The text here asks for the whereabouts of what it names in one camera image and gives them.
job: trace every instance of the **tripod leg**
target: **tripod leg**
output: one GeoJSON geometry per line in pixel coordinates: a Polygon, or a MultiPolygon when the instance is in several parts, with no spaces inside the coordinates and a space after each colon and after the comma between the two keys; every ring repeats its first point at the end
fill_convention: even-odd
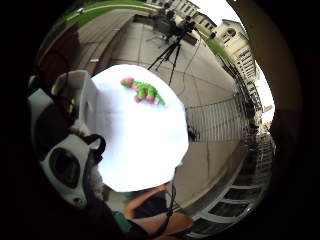
{"type": "Polygon", "coordinates": [[[156,70],[158,71],[158,68],[160,67],[160,65],[164,62],[164,61],[168,61],[168,59],[170,58],[170,55],[172,54],[172,52],[174,51],[174,47],[170,48],[169,51],[167,52],[167,54],[164,56],[164,58],[161,59],[159,65],[156,67],[156,70]]]}
{"type": "Polygon", "coordinates": [[[150,65],[150,67],[148,67],[148,70],[150,70],[154,64],[156,64],[156,62],[158,62],[165,54],[167,54],[169,51],[171,51],[171,48],[173,47],[173,45],[167,47],[166,50],[163,51],[163,53],[161,53],[161,55],[159,57],[157,57],[157,59],[150,65]]]}
{"type": "Polygon", "coordinates": [[[174,62],[173,62],[173,66],[172,66],[172,70],[171,70],[171,75],[170,75],[170,80],[169,80],[169,86],[170,86],[170,84],[171,84],[171,80],[172,80],[172,76],[173,76],[173,71],[174,71],[174,69],[175,69],[175,67],[176,67],[176,64],[177,64],[177,59],[178,59],[178,55],[179,55],[179,52],[180,52],[180,47],[181,47],[181,45],[179,44],[178,45],[178,49],[177,49],[177,52],[176,52],[176,56],[175,56],[175,58],[174,58],[174,62]]]}

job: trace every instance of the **strap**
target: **strap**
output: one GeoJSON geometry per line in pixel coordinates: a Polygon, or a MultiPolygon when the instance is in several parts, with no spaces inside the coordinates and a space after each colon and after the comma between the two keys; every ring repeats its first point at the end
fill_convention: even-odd
{"type": "Polygon", "coordinates": [[[88,145],[95,142],[97,139],[100,140],[99,147],[97,149],[92,149],[95,161],[98,164],[102,160],[102,153],[106,149],[106,141],[104,138],[98,134],[91,134],[89,136],[83,137],[83,141],[85,141],[88,145]]]}
{"type": "Polygon", "coordinates": [[[172,185],[171,185],[171,193],[172,193],[172,196],[171,196],[171,201],[170,201],[170,205],[167,209],[167,217],[166,217],[166,220],[162,223],[162,225],[159,227],[159,229],[155,232],[155,233],[152,233],[150,234],[150,237],[151,238],[156,238],[156,237],[159,237],[161,236],[165,230],[167,229],[168,227],[168,224],[169,224],[169,220],[170,220],[170,217],[172,216],[173,214],[173,203],[174,203],[174,199],[176,197],[176,188],[174,186],[174,179],[172,181],[172,185]]]}

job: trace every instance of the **hand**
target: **hand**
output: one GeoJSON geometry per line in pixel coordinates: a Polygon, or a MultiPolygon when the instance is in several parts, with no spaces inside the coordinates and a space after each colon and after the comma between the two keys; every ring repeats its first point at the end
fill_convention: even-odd
{"type": "Polygon", "coordinates": [[[73,133],[73,134],[75,134],[75,135],[77,135],[77,136],[79,136],[79,137],[84,137],[84,136],[85,136],[85,133],[82,132],[82,131],[81,131],[80,129],[78,129],[78,128],[70,127],[69,130],[70,130],[71,133],[73,133]]]}
{"type": "Polygon", "coordinates": [[[158,192],[166,191],[168,189],[168,183],[161,184],[160,186],[155,187],[158,192]]]}

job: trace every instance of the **camera tripod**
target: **camera tripod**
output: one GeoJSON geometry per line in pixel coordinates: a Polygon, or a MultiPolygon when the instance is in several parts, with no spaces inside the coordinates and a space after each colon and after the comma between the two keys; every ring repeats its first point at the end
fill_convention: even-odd
{"type": "Polygon", "coordinates": [[[173,43],[171,44],[166,50],[163,51],[163,53],[161,53],[157,59],[150,65],[150,67],[148,68],[148,70],[150,70],[154,64],[156,64],[156,62],[158,62],[160,59],[160,63],[159,65],[156,67],[156,71],[158,70],[158,68],[160,67],[160,65],[163,63],[163,61],[168,61],[170,59],[170,56],[171,54],[174,52],[174,50],[177,48],[177,51],[176,51],[176,56],[174,58],[174,62],[172,63],[172,70],[171,70],[171,75],[170,75],[170,79],[169,79],[169,86],[171,84],[171,79],[172,79],[172,76],[173,76],[173,71],[176,67],[176,63],[177,63],[177,59],[178,59],[178,56],[179,56],[179,52],[180,52],[180,48],[181,48],[181,44],[180,44],[180,41],[182,39],[182,36],[179,36],[178,39],[173,43]]]}

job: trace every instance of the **building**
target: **building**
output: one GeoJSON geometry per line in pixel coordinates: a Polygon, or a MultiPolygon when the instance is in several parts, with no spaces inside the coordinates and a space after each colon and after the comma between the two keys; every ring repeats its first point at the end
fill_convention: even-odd
{"type": "Polygon", "coordinates": [[[263,106],[259,97],[259,93],[257,90],[256,85],[254,84],[253,81],[247,81],[246,83],[248,93],[250,96],[250,99],[253,102],[254,105],[254,110],[255,110],[255,116],[254,116],[254,121],[255,124],[261,125],[262,124],[262,113],[263,113],[263,106]]]}
{"type": "Polygon", "coordinates": [[[272,122],[266,122],[261,125],[262,132],[269,132],[272,122]]]}
{"type": "Polygon", "coordinates": [[[264,106],[264,107],[263,107],[263,113],[270,111],[272,108],[273,108],[272,105],[264,106]]]}
{"type": "Polygon", "coordinates": [[[196,12],[196,14],[192,16],[192,18],[197,24],[202,25],[204,28],[208,29],[211,32],[217,27],[217,25],[203,13],[196,12]]]}
{"type": "Polygon", "coordinates": [[[250,48],[249,37],[241,23],[223,19],[214,31],[217,32],[217,39],[224,45],[231,61],[246,83],[259,79],[259,71],[250,48]]]}
{"type": "Polygon", "coordinates": [[[208,198],[207,201],[199,204],[201,210],[193,217],[195,223],[188,239],[201,239],[222,232],[250,214],[267,192],[274,154],[271,135],[257,135],[227,186],[212,189],[204,197],[208,198]]]}
{"type": "Polygon", "coordinates": [[[184,18],[187,15],[190,15],[191,17],[197,13],[199,7],[188,1],[188,0],[147,0],[147,3],[162,6],[165,2],[170,3],[171,10],[174,10],[176,14],[178,14],[181,18],[184,18]]]}
{"type": "Polygon", "coordinates": [[[175,10],[176,13],[182,18],[187,15],[190,15],[191,17],[194,16],[194,14],[196,14],[199,9],[196,4],[188,0],[171,1],[171,8],[175,10]]]}

